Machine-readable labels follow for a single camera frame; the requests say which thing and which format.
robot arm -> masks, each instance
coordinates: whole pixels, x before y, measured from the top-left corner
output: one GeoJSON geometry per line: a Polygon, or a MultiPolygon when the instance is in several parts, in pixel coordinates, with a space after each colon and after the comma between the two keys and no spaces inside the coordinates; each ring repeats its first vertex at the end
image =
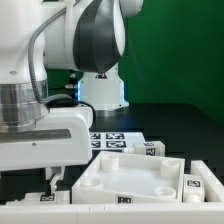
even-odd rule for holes
{"type": "MultiPolygon", "coordinates": [[[[42,4],[43,20],[70,2],[42,4]]],[[[143,0],[81,0],[45,31],[45,66],[103,73],[125,47],[123,17],[136,15],[143,0]]]]}
{"type": "Polygon", "coordinates": [[[36,87],[42,98],[47,96],[44,52],[47,67],[109,70],[124,51],[124,3],[1,0],[0,171],[85,164],[91,159],[90,108],[51,109],[49,113],[37,102],[28,46],[35,30],[63,10],[62,16],[37,35],[32,50],[36,87]]]}

white box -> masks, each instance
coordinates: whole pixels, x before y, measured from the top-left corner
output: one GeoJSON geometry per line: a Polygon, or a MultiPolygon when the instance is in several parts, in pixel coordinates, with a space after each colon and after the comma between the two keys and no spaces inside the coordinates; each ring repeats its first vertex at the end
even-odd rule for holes
{"type": "Polygon", "coordinates": [[[73,204],[181,202],[184,159],[101,152],[72,188],[73,204]]]}

